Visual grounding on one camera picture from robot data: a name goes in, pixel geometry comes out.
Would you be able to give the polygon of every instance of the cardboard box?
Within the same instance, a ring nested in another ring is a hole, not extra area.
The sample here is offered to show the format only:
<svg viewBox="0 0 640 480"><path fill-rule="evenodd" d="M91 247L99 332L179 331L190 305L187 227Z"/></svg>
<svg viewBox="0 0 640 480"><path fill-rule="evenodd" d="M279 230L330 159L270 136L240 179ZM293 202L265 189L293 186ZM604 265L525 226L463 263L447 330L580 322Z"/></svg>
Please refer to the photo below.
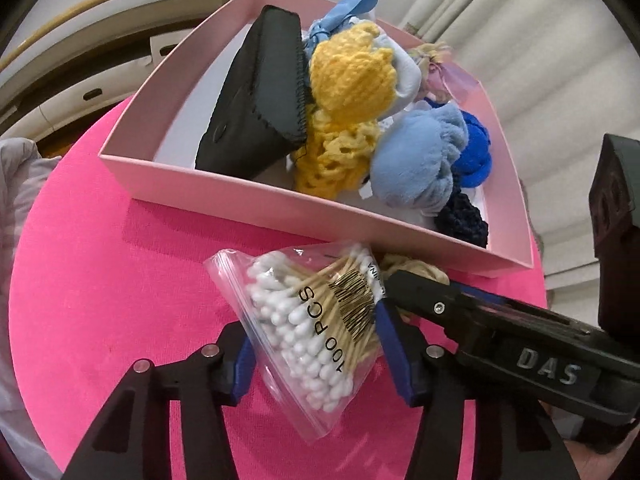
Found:
<svg viewBox="0 0 640 480"><path fill-rule="evenodd" d="M393 210L375 198L363 200L353 193L331 202L292 191L284 160L255 182L193 169L228 67L267 4L298 13L303 28L334 6L328 0L231 0L188 35L138 90L100 150L102 161L133 198L320 240L368 242L374 250L482 276L533 267L518 176L480 85L460 106L480 119L492 141L493 169L478 192L489 224L487 249L430 230L419 212ZM378 23L402 47L420 44Z"/></svg>

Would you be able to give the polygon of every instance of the pink tablecloth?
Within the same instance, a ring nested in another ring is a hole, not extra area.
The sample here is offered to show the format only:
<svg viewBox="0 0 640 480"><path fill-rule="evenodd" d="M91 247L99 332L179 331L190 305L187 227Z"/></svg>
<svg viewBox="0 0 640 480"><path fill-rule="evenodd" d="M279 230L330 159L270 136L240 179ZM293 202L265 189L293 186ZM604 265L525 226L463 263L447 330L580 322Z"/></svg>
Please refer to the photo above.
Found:
<svg viewBox="0 0 640 480"><path fill-rule="evenodd" d="M313 242L132 201L96 156L123 109L98 121L51 175L22 233L11 284L18 383L61 468L133 361L183 359L234 320L203 260L223 248L260 254ZM539 261L535 270L466 281L545 304ZM437 329L430 332L432 342L442 339ZM242 479L371 480L404 477L420 410L402 403L380 359L338 427L312 447L258 376L225 416ZM460 478L468 476L470 460L467 449ZM184 480L184 473L174 478Z"/></svg>

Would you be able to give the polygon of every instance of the beige curtain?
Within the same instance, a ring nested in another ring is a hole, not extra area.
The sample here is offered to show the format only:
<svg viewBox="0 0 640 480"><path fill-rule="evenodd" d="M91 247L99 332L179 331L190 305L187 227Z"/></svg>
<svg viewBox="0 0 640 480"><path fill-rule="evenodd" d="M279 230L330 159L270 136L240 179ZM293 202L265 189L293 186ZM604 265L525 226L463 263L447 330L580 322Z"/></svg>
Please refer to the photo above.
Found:
<svg viewBox="0 0 640 480"><path fill-rule="evenodd" d="M552 307L596 321L588 190L605 132L640 139L640 58L601 0L417 0L403 25L444 40L494 103L543 241Z"/></svg>

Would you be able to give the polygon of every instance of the das logo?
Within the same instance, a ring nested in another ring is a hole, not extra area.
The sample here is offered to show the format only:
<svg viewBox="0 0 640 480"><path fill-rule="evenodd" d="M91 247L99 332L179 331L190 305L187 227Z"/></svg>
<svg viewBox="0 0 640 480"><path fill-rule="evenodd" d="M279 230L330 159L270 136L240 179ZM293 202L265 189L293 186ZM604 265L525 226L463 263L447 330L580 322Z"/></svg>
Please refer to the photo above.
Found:
<svg viewBox="0 0 640 480"><path fill-rule="evenodd" d="M563 370L558 370L558 359L549 357L546 360L540 360L537 351L531 348L523 348L518 359L517 366L523 370L536 371L539 376L547 377L551 380L559 380L567 386L575 384L578 380L577 373L581 367L574 364L567 364Z"/></svg>

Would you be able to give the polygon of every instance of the black pouch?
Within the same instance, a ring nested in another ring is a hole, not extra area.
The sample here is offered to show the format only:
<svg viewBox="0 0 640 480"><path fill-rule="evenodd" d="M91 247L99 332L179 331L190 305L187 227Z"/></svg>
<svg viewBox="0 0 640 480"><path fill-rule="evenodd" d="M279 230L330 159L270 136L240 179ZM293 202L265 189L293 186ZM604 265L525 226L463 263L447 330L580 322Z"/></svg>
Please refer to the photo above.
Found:
<svg viewBox="0 0 640 480"><path fill-rule="evenodd" d="M231 64L195 167L251 179L305 141L300 17L265 6Z"/></svg>

